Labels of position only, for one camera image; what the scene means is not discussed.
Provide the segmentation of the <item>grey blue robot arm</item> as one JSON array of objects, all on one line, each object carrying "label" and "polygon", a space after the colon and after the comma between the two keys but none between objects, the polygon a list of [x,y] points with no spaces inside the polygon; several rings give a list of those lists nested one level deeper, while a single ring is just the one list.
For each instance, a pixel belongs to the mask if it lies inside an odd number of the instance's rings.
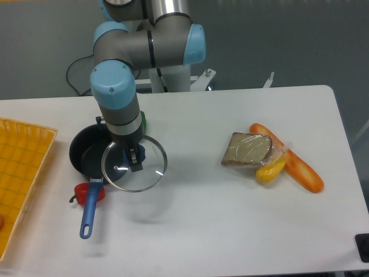
[{"label": "grey blue robot arm", "polygon": [[203,62],[205,33],[193,23],[188,1],[99,1],[99,6],[106,22],[94,34],[91,91],[128,166],[140,171],[144,124],[134,72]]}]

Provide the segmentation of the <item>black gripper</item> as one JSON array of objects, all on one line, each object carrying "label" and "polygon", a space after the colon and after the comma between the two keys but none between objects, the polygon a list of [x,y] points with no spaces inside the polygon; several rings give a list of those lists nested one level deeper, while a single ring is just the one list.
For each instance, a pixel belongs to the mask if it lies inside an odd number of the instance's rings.
[{"label": "black gripper", "polygon": [[143,170],[139,142],[144,138],[144,128],[139,127],[135,132],[128,135],[119,135],[113,132],[111,138],[128,153],[129,166],[132,172]]}]

